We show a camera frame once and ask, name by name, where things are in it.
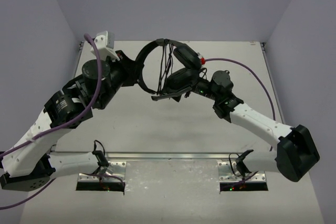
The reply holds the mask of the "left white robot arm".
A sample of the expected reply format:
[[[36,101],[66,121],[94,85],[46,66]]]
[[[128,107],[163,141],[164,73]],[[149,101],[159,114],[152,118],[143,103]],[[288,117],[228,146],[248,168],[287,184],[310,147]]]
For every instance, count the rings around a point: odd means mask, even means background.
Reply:
[[[132,60],[121,50],[115,58],[84,63],[81,74],[46,102],[25,135],[1,153],[1,188],[33,191],[58,177],[102,175],[109,167],[103,151],[94,148],[84,154],[58,155],[51,149],[60,138],[91,119],[94,109],[105,109],[121,87],[139,83],[143,68],[143,59]]]

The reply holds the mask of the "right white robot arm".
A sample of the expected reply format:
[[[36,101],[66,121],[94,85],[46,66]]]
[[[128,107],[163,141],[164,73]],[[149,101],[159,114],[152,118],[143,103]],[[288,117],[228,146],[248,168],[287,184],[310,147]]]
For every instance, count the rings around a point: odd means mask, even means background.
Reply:
[[[264,153],[243,152],[235,160],[237,171],[245,176],[268,170],[298,182],[320,160],[308,128],[282,124],[257,112],[232,89],[227,71],[216,71],[210,81],[198,77],[192,85],[192,92],[214,100],[213,109],[220,119],[248,130],[273,148]]]

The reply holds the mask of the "black headset with microphone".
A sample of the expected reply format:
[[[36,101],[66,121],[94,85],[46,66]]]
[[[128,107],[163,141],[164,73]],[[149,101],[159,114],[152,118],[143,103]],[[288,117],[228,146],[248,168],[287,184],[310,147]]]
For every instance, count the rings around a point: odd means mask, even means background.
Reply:
[[[157,47],[162,47],[164,56],[167,48],[170,52],[165,69],[160,70],[158,87],[155,91],[145,84],[143,68],[147,56]],[[187,44],[170,39],[157,39],[148,43],[140,50],[135,61],[140,65],[137,83],[143,91],[152,95],[153,101],[173,99],[179,102],[181,96],[191,92],[197,84],[202,71],[200,55]]]

